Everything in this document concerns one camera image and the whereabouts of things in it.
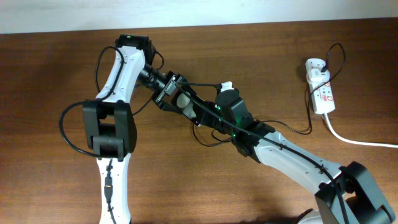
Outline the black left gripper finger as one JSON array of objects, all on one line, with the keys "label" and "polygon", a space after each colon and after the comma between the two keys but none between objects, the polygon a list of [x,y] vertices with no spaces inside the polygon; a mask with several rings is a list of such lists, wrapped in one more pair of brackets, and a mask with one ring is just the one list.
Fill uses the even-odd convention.
[{"label": "black left gripper finger", "polygon": [[197,102],[205,102],[200,96],[197,95],[197,92],[188,84],[184,82],[179,82],[178,85],[181,89],[183,89],[186,93],[188,93],[195,101]]},{"label": "black left gripper finger", "polygon": [[169,102],[166,102],[166,101],[162,102],[161,110],[168,111],[168,112],[174,112],[174,113],[177,113],[177,114],[181,114],[182,113],[180,111],[180,109],[178,109],[176,106],[174,106],[173,104],[170,104]]}]

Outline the black smartphone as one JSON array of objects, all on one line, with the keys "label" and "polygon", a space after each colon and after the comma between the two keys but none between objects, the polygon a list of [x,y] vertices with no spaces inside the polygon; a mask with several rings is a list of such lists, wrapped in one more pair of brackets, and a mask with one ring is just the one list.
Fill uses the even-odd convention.
[{"label": "black smartphone", "polygon": [[197,120],[197,114],[194,111],[193,106],[195,105],[193,101],[184,95],[181,91],[176,92],[171,99],[171,105],[180,112],[184,117],[190,120],[190,122],[195,126],[201,126]]}]

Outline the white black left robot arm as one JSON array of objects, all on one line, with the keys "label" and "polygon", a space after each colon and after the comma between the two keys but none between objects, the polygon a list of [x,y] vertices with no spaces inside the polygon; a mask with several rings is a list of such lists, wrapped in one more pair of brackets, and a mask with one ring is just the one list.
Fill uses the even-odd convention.
[{"label": "white black left robot arm", "polygon": [[96,98],[84,102],[83,121],[100,172],[100,223],[130,223],[128,166],[137,142],[130,102],[136,83],[154,92],[151,100],[162,110],[183,113],[192,121],[199,114],[177,90],[181,78],[152,66],[157,51],[148,36],[122,34],[112,48],[116,55],[111,73]]}]

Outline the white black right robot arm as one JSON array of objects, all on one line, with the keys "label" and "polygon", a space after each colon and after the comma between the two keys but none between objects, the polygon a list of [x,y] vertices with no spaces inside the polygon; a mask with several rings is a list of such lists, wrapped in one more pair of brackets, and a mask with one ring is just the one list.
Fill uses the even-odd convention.
[{"label": "white black right robot arm", "polygon": [[237,89],[216,100],[193,95],[200,123],[231,137],[244,157],[272,167],[314,195],[317,210],[303,217],[316,223],[394,223],[396,215],[371,173],[358,162],[324,160],[288,141],[272,126],[255,120]]}]

